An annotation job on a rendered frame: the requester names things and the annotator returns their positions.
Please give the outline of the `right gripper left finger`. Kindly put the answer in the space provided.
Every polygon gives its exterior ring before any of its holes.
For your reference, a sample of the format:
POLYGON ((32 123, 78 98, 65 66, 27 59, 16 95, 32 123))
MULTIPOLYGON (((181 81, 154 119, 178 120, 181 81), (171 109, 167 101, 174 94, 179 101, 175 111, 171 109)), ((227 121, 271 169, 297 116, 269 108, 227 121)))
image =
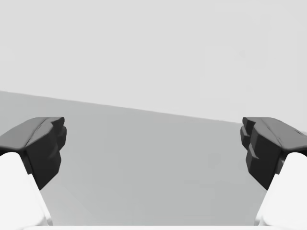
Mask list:
POLYGON ((0 226, 52 226, 40 191, 58 174, 64 117, 31 118, 0 135, 0 226))

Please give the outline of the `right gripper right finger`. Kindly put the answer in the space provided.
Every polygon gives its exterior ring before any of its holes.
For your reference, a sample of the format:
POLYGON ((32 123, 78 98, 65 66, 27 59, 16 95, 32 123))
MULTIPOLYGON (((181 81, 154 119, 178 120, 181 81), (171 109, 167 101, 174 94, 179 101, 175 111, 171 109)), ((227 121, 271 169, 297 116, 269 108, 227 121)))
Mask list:
POLYGON ((256 226, 307 226, 307 135, 271 117, 243 117, 249 174, 267 191, 256 226))

